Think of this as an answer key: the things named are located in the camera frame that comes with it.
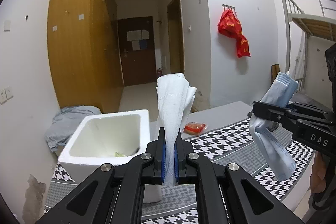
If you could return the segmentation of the person's right hand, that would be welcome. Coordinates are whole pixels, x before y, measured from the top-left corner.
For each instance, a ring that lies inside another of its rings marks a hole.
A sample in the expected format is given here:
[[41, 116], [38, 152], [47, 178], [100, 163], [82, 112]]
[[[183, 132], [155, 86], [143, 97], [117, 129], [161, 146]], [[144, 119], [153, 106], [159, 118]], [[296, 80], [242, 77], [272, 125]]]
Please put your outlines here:
[[326, 189], [327, 162], [320, 152], [315, 152], [314, 163], [311, 167], [310, 191], [319, 194]]

